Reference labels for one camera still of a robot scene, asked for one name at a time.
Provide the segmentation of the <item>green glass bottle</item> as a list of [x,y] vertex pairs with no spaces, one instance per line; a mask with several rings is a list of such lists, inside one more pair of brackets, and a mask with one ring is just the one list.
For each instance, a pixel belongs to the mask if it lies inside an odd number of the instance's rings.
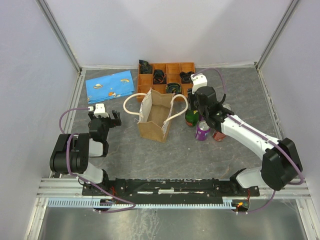
[[186,124],[190,127],[196,126],[199,121],[198,109],[191,103],[190,100],[188,101],[188,109],[185,112],[184,118]]

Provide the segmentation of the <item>purple soda can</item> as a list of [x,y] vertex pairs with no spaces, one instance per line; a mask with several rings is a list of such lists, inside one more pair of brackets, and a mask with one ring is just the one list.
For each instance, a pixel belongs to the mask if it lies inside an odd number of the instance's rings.
[[229,111],[232,111],[232,107],[228,103],[224,103],[222,105],[225,109],[228,109]]
[[198,141],[205,141],[210,133],[211,128],[205,120],[199,121],[196,126],[195,139]]

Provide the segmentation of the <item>brown canvas bag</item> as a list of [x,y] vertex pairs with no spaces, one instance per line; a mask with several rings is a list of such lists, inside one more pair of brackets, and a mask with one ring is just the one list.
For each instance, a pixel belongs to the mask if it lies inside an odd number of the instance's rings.
[[[127,109],[129,100],[135,97],[143,96],[138,112]],[[173,114],[174,102],[181,98],[185,102],[185,108],[180,112]],[[164,143],[170,130],[171,120],[181,116],[188,110],[189,104],[183,94],[159,93],[150,89],[147,93],[135,93],[125,99],[123,110],[130,115],[138,116],[138,130],[142,138]]]

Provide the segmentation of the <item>red soda can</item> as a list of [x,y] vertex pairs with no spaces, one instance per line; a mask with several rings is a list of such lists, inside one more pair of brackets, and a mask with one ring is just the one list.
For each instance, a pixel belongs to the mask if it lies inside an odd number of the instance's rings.
[[212,135],[213,139],[217,142],[221,142],[223,141],[223,139],[226,137],[226,135],[222,132],[219,132],[217,130],[214,131],[213,135]]

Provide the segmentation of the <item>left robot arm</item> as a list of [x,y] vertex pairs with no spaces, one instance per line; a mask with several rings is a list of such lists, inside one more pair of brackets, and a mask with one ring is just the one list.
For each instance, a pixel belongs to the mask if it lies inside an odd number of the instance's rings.
[[111,189],[108,174],[91,164],[89,158],[107,156],[109,130],[122,125],[120,113],[113,110],[112,115],[113,118],[104,109],[91,110],[88,113],[88,133],[77,134],[72,139],[70,134],[60,134],[50,157],[50,170],[93,183],[93,189],[99,195],[106,195]]

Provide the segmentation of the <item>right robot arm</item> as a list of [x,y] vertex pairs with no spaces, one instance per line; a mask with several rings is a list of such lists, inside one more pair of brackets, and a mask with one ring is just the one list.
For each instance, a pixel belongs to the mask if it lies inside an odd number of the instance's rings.
[[255,153],[262,161],[261,167],[241,169],[233,175],[229,183],[231,193],[242,195],[247,189],[267,185],[280,191],[286,185],[298,185],[304,181],[303,167],[295,143],[289,139],[271,137],[245,123],[233,111],[218,101],[211,86],[200,86],[190,90],[184,98],[186,107],[195,109],[203,121],[216,132],[232,137]]

